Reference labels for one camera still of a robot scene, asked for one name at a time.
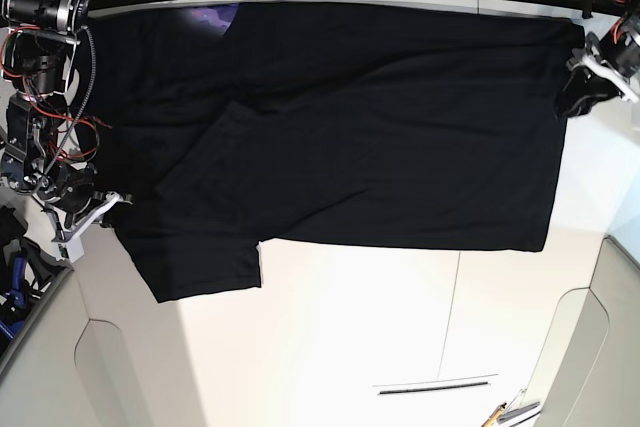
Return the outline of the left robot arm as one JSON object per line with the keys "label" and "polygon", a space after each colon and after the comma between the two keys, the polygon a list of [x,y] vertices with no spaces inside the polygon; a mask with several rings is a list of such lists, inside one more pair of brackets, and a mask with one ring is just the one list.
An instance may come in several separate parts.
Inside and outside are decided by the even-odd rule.
{"label": "left robot arm", "polygon": [[[606,0],[621,9],[606,33],[585,33],[584,44],[567,61],[570,80],[567,102],[575,109],[611,98],[639,102],[639,0]],[[582,16],[593,13],[594,0],[585,0]]]}

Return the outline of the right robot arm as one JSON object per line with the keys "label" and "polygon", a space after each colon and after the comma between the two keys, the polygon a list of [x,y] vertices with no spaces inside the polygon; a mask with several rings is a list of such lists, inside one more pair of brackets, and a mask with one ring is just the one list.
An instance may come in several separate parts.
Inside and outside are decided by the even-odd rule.
{"label": "right robot arm", "polygon": [[1,0],[8,33],[1,77],[15,92],[6,110],[1,181],[38,199],[63,247],[127,197],[95,188],[100,143],[71,148],[75,130],[100,135],[104,122],[87,114],[97,58],[88,28],[91,0]]}

